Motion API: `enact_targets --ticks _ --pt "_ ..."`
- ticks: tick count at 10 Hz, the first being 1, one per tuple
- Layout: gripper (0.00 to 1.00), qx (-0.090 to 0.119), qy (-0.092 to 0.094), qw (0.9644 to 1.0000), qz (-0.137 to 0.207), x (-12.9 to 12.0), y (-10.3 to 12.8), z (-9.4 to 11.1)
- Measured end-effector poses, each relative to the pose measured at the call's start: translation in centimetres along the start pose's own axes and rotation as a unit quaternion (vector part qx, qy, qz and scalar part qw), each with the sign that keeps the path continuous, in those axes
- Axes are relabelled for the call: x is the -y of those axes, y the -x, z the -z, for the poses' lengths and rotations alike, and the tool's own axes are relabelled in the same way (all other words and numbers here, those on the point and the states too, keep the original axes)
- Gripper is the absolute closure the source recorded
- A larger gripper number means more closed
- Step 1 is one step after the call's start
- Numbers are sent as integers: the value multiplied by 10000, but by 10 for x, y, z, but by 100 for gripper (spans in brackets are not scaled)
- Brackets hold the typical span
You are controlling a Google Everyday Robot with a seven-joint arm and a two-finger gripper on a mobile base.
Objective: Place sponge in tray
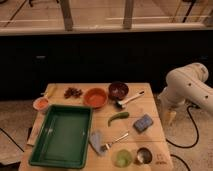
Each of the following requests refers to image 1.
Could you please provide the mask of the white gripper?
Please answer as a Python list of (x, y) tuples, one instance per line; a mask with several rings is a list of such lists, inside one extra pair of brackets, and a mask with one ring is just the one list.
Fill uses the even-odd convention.
[[(165, 87), (159, 94), (158, 99), (165, 108), (177, 108), (184, 104), (184, 98), (169, 87)], [(171, 125), (176, 117), (175, 110), (168, 110), (166, 112), (166, 124)]]

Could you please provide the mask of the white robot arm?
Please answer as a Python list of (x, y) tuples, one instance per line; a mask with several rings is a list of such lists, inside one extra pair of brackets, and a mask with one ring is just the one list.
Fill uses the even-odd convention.
[(175, 109), (189, 100), (209, 114), (213, 114), (213, 88), (205, 84), (209, 72), (205, 65), (192, 63), (173, 69), (166, 75), (167, 86), (159, 94), (161, 101), (161, 122), (172, 123)]

